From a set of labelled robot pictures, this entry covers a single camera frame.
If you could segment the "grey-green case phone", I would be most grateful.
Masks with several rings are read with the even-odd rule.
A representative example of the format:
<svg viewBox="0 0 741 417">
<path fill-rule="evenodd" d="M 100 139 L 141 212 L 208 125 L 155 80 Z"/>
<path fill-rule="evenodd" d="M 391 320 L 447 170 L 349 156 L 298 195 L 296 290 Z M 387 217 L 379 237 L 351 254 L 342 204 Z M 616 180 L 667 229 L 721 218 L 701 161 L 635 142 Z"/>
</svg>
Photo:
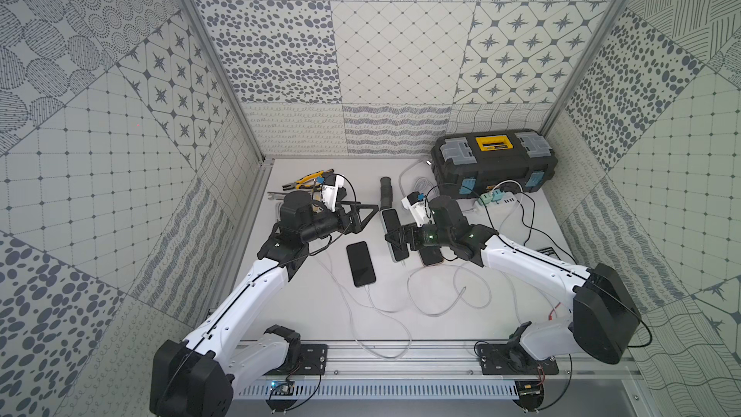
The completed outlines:
<svg viewBox="0 0 741 417">
<path fill-rule="evenodd" d="M 409 257 L 409 250 L 398 212 L 393 208 L 388 208 L 382 210 L 381 216 L 385 230 L 384 239 L 389 245 L 393 260 L 396 263 L 406 260 Z"/>
</svg>

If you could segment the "pink case phone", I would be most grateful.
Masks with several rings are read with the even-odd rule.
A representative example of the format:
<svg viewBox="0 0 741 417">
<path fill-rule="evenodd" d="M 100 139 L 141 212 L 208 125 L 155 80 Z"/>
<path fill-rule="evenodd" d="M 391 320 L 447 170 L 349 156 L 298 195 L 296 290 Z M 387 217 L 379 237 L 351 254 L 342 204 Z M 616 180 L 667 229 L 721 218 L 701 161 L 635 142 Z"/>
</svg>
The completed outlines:
<svg viewBox="0 0 741 417">
<path fill-rule="evenodd" d="M 418 250 L 424 266 L 434 266 L 445 262 L 445 258 L 439 247 L 423 247 Z"/>
</svg>

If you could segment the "white charging cable blue phone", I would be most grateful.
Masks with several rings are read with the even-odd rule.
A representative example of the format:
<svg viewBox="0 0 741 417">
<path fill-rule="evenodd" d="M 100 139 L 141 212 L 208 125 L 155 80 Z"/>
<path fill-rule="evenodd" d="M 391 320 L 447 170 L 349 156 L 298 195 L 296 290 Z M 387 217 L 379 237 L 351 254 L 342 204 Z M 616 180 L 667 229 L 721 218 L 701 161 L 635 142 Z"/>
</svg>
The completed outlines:
<svg viewBox="0 0 741 417">
<path fill-rule="evenodd" d="M 400 361 L 411 352 L 412 333 L 406 324 L 395 317 L 397 311 L 380 309 L 372 298 L 369 286 L 361 289 L 365 297 L 357 297 L 335 272 L 332 256 L 323 258 L 320 266 L 341 297 L 351 340 L 359 349 L 380 361 Z"/>
</svg>

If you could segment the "white charging cable pink phone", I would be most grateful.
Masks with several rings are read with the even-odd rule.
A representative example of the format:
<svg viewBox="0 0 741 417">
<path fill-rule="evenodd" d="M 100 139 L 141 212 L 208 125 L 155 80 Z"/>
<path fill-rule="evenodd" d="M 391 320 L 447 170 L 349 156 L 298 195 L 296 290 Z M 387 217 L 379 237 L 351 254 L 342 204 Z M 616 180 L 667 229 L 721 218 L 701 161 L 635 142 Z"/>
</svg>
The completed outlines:
<svg viewBox="0 0 741 417">
<path fill-rule="evenodd" d="M 486 299 L 484 300 L 482 304 L 475 304 L 466 298 L 468 287 L 464 286 L 462 283 L 458 281 L 458 277 L 459 277 L 459 274 L 461 274 L 461 272 L 466 272 L 474 276 L 482 284 L 482 287 L 484 287 L 484 289 L 486 290 Z M 455 290 L 455 299 L 448 307 L 446 307 L 442 312 L 439 313 L 440 316 L 446 315 L 451 310 L 453 310 L 453 308 L 457 307 L 457 305 L 459 304 L 463 304 L 473 310 L 484 310 L 491 305 L 493 301 L 493 293 L 491 291 L 490 285 L 482 276 L 480 276 L 480 274 L 468 268 L 467 263 L 461 263 L 453 270 L 452 283 L 453 283 L 453 289 Z"/>
</svg>

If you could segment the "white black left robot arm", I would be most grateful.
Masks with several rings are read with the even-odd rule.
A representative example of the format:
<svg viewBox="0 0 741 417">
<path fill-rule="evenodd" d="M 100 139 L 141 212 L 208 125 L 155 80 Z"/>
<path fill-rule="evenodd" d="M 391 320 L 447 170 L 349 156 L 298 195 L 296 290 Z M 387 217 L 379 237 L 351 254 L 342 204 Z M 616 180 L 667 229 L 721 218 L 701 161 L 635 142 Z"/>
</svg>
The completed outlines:
<svg viewBox="0 0 741 417">
<path fill-rule="evenodd" d="M 152 361 L 150 411 L 155 416 L 224 416 L 235 395 L 269 372 L 299 366 L 301 336 L 273 325 L 250 347 L 239 342 L 262 309 L 311 257 L 310 244 L 361 233 L 376 205 L 349 201 L 324 187 L 328 200 L 297 190 L 283 199 L 279 219 L 244 279 L 183 341 L 164 342 Z"/>
</svg>

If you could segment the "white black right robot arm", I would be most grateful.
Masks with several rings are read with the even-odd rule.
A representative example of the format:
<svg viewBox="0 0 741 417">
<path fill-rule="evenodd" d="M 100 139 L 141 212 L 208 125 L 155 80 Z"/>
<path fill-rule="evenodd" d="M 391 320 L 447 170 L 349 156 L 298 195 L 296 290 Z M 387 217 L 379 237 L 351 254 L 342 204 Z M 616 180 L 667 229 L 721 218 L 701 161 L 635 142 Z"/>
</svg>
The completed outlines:
<svg viewBox="0 0 741 417">
<path fill-rule="evenodd" d="M 405 207 L 412 224 L 385 233 L 393 248 L 419 251 L 447 247 L 465 262 L 498 270 L 554 297 L 567 315 L 523 322 L 507 342 L 518 360 L 586 353 L 605 364 L 621 362 L 643 319 L 621 276 L 607 264 L 568 264 L 529 249 L 491 225 L 468 221 L 458 202 L 445 195 Z"/>
</svg>

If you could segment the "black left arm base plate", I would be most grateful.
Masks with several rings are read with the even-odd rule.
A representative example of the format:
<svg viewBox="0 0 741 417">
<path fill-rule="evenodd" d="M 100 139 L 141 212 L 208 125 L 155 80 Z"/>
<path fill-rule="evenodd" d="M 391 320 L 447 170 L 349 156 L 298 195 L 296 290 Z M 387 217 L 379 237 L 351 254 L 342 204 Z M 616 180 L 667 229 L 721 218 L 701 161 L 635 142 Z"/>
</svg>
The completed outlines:
<svg viewBox="0 0 741 417">
<path fill-rule="evenodd" d="M 301 344 L 291 347 L 287 361 L 267 376 L 324 376 L 329 346 L 327 344 Z"/>
</svg>

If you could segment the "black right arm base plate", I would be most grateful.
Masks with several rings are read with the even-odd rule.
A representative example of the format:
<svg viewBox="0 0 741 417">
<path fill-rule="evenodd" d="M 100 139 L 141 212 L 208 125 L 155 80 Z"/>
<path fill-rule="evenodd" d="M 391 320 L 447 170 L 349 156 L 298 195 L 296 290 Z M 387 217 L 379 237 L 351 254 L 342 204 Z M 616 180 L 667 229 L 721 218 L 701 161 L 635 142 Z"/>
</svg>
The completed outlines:
<svg viewBox="0 0 741 417">
<path fill-rule="evenodd" d="M 484 376 L 557 376 L 560 373 L 554 359 L 536 361 L 521 347 L 477 342 L 474 354 Z"/>
</svg>

